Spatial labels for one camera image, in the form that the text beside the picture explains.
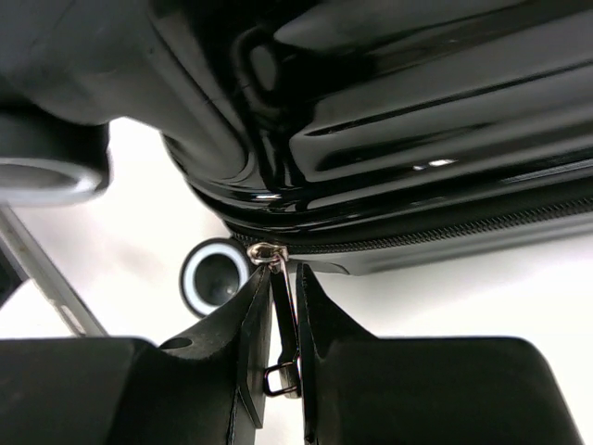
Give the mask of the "black suitcase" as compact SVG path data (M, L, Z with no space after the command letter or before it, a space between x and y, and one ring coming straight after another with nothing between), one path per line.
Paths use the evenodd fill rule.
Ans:
M364 275L592 228L588 1L5 1L1 199L106 189L155 128L231 231L184 261L204 316L246 247Z

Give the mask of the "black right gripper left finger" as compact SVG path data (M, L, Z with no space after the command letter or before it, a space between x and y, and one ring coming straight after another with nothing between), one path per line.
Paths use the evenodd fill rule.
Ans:
M188 369L174 403L192 444L253 444L263 427L271 273L259 267L221 308L160 348Z

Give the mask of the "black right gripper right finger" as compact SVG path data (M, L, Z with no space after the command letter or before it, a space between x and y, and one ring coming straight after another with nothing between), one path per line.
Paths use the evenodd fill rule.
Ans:
M296 273L304 435L308 444L383 444L379 339L326 294L311 267Z

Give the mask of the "silver suitcase zipper pull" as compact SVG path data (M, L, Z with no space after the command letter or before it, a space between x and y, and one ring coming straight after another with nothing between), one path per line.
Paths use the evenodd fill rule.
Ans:
M298 368L300 346L297 336L297 317L288 271L289 253L282 245L260 242L246 250L253 264L265 266L271 272L270 286L282 351L274 366L263 376L263 389L268 397L301 397L301 378Z

